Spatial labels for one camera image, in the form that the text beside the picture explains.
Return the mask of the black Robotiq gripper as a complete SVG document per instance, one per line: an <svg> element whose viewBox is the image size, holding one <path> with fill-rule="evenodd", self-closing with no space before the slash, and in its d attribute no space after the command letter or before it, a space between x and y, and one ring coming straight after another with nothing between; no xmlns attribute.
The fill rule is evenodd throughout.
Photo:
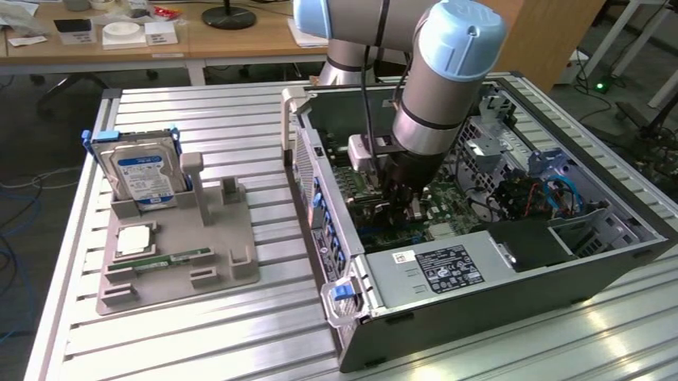
<svg viewBox="0 0 678 381"><path fill-rule="evenodd" d="M383 167L381 191L392 206L405 206L413 196L420 196L439 167L440 154L421 156L411 152L396 152L388 155Z"/></svg>

